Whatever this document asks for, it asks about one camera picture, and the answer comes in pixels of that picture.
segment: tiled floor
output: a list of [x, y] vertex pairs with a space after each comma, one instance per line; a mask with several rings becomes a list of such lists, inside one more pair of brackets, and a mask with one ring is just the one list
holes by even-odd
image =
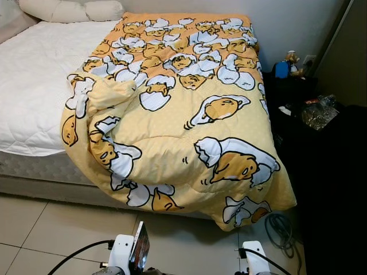
[[[146, 267], [175, 275], [233, 275], [243, 265], [235, 252], [239, 243], [259, 240], [269, 258], [296, 275], [296, 259], [289, 260], [273, 247], [263, 220], [227, 233], [209, 220], [2, 194], [0, 275], [46, 275], [65, 256], [85, 245], [118, 234], [132, 235], [139, 221], [146, 223], [150, 239]], [[302, 245], [299, 250], [303, 257]], [[56, 274], [91, 275], [99, 270], [99, 262], [108, 261], [109, 253], [106, 245], [87, 250]], [[306, 274], [304, 267], [301, 274]]]

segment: bed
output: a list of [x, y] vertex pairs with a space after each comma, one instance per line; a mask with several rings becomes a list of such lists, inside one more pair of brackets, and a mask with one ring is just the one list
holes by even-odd
[[[29, 28], [0, 45], [6, 64], [0, 89], [12, 91], [1, 102], [0, 192], [170, 214], [200, 211], [223, 230], [295, 205], [272, 144], [257, 51], [242, 15], [126, 13], [119, 22]], [[185, 107], [176, 114], [179, 102]], [[231, 106], [217, 113], [220, 103]], [[184, 116], [191, 119], [176, 127]], [[152, 117], [167, 127], [159, 132]], [[251, 122], [241, 124], [244, 117]], [[159, 147], [161, 153], [152, 149]], [[248, 167], [240, 172], [236, 163]]]
[[[85, 61], [116, 23], [42, 21], [0, 44], [0, 91], [9, 91], [0, 101], [0, 193], [133, 209], [84, 176], [65, 153], [59, 131], [71, 94], [66, 75]], [[72, 50], [66, 47], [70, 42], [75, 44]], [[49, 72], [47, 81], [53, 89], [44, 88]], [[14, 75], [21, 79], [17, 86], [4, 81]], [[209, 218], [201, 213], [185, 215]]]

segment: yellow comforter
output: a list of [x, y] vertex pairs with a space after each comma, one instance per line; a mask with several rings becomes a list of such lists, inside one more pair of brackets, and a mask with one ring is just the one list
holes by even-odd
[[294, 206], [257, 51], [243, 15], [125, 13], [68, 76], [68, 155], [129, 206], [200, 211], [223, 230]]

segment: black wire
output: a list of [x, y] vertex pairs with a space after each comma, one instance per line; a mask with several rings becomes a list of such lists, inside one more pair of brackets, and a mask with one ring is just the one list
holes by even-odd
[[69, 256], [67, 256], [65, 259], [63, 259], [61, 262], [59, 262], [51, 271], [50, 273], [48, 273], [48, 275], [52, 275], [56, 272], [57, 269], [60, 268], [61, 265], [63, 265], [64, 263], [66, 263], [67, 261], [69, 261], [71, 258], [73, 258], [74, 256], [78, 255], [79, 253], [89, 249], [89, 248], [92, 248], [94, 246], [97, 246], [97, 245], [101, 245], [101, 244], [104, 244], [104, 243], [108, 243], [108, 246], [109, 247], [112, 247], [113, 246], [113, 243], [115, 242], [114, 239], [108, 239], [108, 240], [105, 240], [105, 241], [100, 241], [100, 242], [95, 242], [95, 243], [91, 243], [90, 245], [87, 245], [81, 249], [79, 249], [78, 251], [75, 251], [74, 253], [70, 254]]
[[[280, 237], [280, 243], [276, 243], [271, 237], [268, 223]], [[294, 257], [294, 253], [296, 253], [298, 259], [297, 275], [299, 275], [302, 267], [302, 259], [296, 246], [297, 239], [293, 236], [291, 221], [284, 215], [270, 214], [265, 218], [265, 230], [270, 242], [277, 248], [281, 249], [289, 259], [292, 259]]]
[[288, 271], [286, 271], [284, 268], [282, 268], [280, 265], [278, 265], [276, 262], [273, 262], [271, 259], [265, 257], [264, 255], [260, 254], [259, 252], [256, 252], [252, 249], [248, 249], [248, 248], [240, 248], [242, 251], [246, 251], [246, 252], [251, 252], [257, 256], [259, 256], [260, 258], [266, 260], [267, 262], [271, 263], [273, 266], [275, 266], [276, 268], [278, 268], [280, 271], [282, 271], [284, 274], [286, 275], [292, 275], [291, 273], [289, 273]]

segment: blue object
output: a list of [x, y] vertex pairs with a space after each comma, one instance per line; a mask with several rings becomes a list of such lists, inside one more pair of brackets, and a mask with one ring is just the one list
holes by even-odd
[[275, 64], [275, 77], [287, 78], [290, 73], [290, 65], [288, 61], [281, 61]]

